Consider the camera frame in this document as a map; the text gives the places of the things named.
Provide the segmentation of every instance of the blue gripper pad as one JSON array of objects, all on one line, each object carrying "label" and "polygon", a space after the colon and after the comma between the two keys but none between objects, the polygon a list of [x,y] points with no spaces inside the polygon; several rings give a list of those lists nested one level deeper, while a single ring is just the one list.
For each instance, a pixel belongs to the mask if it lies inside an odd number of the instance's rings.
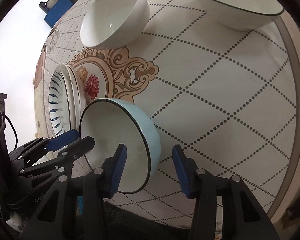
[{"label": "blue gripper pad", "polygon": [[76,141],[78,138],[79,132],[75,129],[72,129],[51,139],[46,146],[46,150],[55,152],[69,143]]},{"label": "blue gripper pad", "polygon": [[127,160],[127,147],[119,144],[113,157],[106,158],[102,164],[105,171],[103,198],[112,198],[118,191],[124,166]]},{"label": "blue gripper pad", "polygon": [[191,158],[187,158],[180,145],[175,145],[172,149],[172,161],[176,169],[178,180],[182,192],[188,199],[194,198],[190,183],[195,179],[195,171],[198,166]]}]

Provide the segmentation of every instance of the white oval dish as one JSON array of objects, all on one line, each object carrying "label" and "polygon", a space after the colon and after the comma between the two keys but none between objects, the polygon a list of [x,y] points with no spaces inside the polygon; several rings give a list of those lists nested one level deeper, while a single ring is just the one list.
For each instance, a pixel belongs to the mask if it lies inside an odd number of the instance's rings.
[{"label": "white oval dish", "polygon": [[86,105],[80,79],[69,66],[60,63],[52,75],[49,88],[50,120],[55,135],[70,129],[78,130]]},{"label": "white oval dish", "polygon": [[261,27],[284,12],[277,0],[196,0],[219,23],[239,31]]},{"label": "white oval dish", "polygon": [[159,134],[151,119],[137,106],[121,99],[99,98],[82,113],[80,138],[91,136],[94,148],[85,157],[92,169],[112,157],[120,143],[127,146],[127,161],[119,192],[142,190],[156,171],[161,154]]},{"label": "white oval dish", "polygon": [[137,38],[150,18],[148,0],[95,0],[83,18],[84,46],[115,49]]}]

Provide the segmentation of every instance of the bowl rim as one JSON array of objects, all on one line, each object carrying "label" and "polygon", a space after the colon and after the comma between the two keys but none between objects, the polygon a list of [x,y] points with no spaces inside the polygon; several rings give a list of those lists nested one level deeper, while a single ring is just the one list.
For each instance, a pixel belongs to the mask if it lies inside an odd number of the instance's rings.
[{"label": "bowl rim", "polygon": [[[80,40],[81,40],[81,42],[82,42],[82,39],[81,39],[81,31],[82,31],[82,29],[83,29],[83,22],[84,22],[85,19],[86,19],[86,15],[92,11],[92,10],[91,10],[92,7],[93,7],[93,6],[95,5],[95,3],[97,3],[97,2],[98,2],[98,0],[95,0],[95,1],[92,3],[92,5],[91,5],[90,8],[87,10],[86,14],[84,15],[84,17],[83,17],[83,19],[82,19],[82,24],[81,24],[81,27],[80,27]],[[134,8],[136,7],[137,2],[138,2],[138,0],[135,1],[134,5],[133,5],[133,8],[132,8],[131,11],[129,12],[129,14],[126,16],[126,18],[124,19],[124,21],[122,22],[122,24],[121,24],[121,25],[120,25],[120,26],[119,26],[119,27],[118,27],[111,35],[107,36],[104,40],[100,41],[100,42],[97,43],[97,44],[90,45],[90,46],[85,45],[85,46],[87,46],[87,47],[89,47],[89,48],[95,47],[95,46],[99,46],[99,45],[102,44],[103,42],[107,41],[107,40],[108,40],[111,36],[113,36],[115,33],[117,33],[117,31],[120,29],[120,27],[127,21],[127,19],[129,18],[129,16],[131,15],[132,11],[133,11]]]},{"label": "bowl rim", "polygon": [[231,5],[231,4],[227,4],[227,3],[221,2],[221,1],[219,1],[219,0],[213,0],[213,1],[218,2],[218,3],[221,3],[221,4],[224,4],[224,5],[227,5],[227,6],[230,6],[230,7],[232,7],[232,8],[235,8],[235,9],[238,9],[238,10],[241,10],[241,11],[250,12],[250,13],[254,13],[254,14],[258,14],[258,15],[264,15],[264,16],[279,16],[279,15],[281,15],[281,14],[285,11],[284,7],[282,6],[283,9],[282,9],[281,12],[275,13],[275,14],[266,14],[266,13],[259,13],[259,12],[254,12],[254,11],[246,10],[246,9],[243,9],[243,8],[239,8],[239,7],[236,7],[236,6],[234,6],[234,5]]},{"label": "bowl rim", "polygon": [[[150,178],[150,172],[151,172],[151,157],[150,157],[150,150],[149,150],[149,146],[148,146],[148,142],[146,140],[146,137],[145,135],[143,134],[142,132],[142,129],[141,127],[139,126],[138,122],[134,119],[134,117],[129,113],[129,111],[127,109],[125,109],[122,105],[120,105],[119,103],[111,100],[111,99],[108,99],[108,98],[98,98],[98,99],[95,99],[93,100],[92,102],[90,102],[84,109],[84,111],[82,112],[82,115],[81,115],[81,118],[80,118],[80,125],[79,125],[79,139],[81,140],[81,124],[82,124],[82,119],[83,119],[83,116],[84,116],[84,113],[86,112],[86,110],[92,106],[93,104],[95,103],[98,103],[98,102],[107,102],[107,103],[111,103],[117,107],[119,107],[121,110],[123,110],[125,112],[125,114],[127,114],[128,117],[130,117],[130,119],[133,121],[134,125],[137,127],[141,137],[142,137],[142,140],[143,140],[143,143],[145,145],[145,148],[146,148],[146,153],[147,153],[147,159],[148,159],[148,170],[147,170],[147,176],[146,176],[146,179],[143,183],[143,185],[135,190],[135,191],[132,191],[132,192],[124,192],[124,191],[119,191],[119,193],[122,193],[122,194],[134,194],[134,193],[138,193],[139,191],[143,190],[145,188],[145,186],[147,185],[148,181],[149,181],[149,178]],[[83,155],[86,162],[88,163],[90,169],[93,171],[93,168],[91,167],[87,157],[86,157],[86,154]]]},{"label": "bowl rim", "polygon": [[79,105],[76,107],[76,105],[74,104],[74,109],[75,109],[75,123],[76,123],[76,129],[78,127],[78,122],[79,122],[79,118],[77,118],[78,114],[80,114],[80,118],[81,118],[81,112],[83,111],[83,109],[87,106],[87,101],[84,97],[84,91],[83,91],[83,87],[80,83],[80,81],[78,80],[77,75],[74,73],[74,70],[69,66],[66,65],[67,70],[69,72],[69,77],[70,80],[74,80],[75,83],[71,82],[71,86],[72,86],[72,92],[74,93],[74,97],[77,97],[79,100]]}]

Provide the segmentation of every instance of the ornate floral pattern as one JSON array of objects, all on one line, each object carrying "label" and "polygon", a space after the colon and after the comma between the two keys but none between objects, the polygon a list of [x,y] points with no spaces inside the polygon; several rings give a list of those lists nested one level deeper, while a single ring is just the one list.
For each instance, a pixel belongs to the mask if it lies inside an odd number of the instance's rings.
[{"label": "ornate floral pattern", "polygon": [[48,53],[51,54],[51,52],[53,51],[54,47],[57,45],[58,43],[58,39],[59,39],[59,33],[60,33],[60,30],[59,29],[56,29],[53,33],[53,36],[51,38],[51,42],[50,42],[50,45],[49,45],[49,49],[48,49]]},{"label": "ornate floral pattern", "polygon": [[99,94],[99,81],[98,77],[96,77],[94,74],[89,76],[87,87],[84,92],[87,93],[92,100],[95,99]]},{"label": "ornate floral pattern", "polygon": [[130,58],[126,47],[102,50],[83,48],[68,64],[80,71],[88,63],[95,64],[102,71],[106,79],[106,97],[124,99],[133,104],[133,96],[145,90],[159,72],[158,66],[152,62],[140,57]]},{"label": "ornate floral pattern", "polygon": [[87,81],[88,71],[85,67],[80,67],[77,69],[77,74],[80,77],[80,80],[82,84],[84,84]]}]

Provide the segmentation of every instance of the white wall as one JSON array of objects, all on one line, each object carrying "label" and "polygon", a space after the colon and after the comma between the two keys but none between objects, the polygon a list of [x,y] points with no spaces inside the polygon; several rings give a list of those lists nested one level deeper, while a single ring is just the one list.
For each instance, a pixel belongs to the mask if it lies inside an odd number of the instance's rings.
[{"label": "white wall", "polygon": [[[0,92],[8,95],[5,113],[12,121],[18,146],[35,138],[34,86],[32,79],[41,48],[51,31],[39,3],[20,0],[0,23]],[[10,125],[5,130],[9,152],[15,145]]]}]

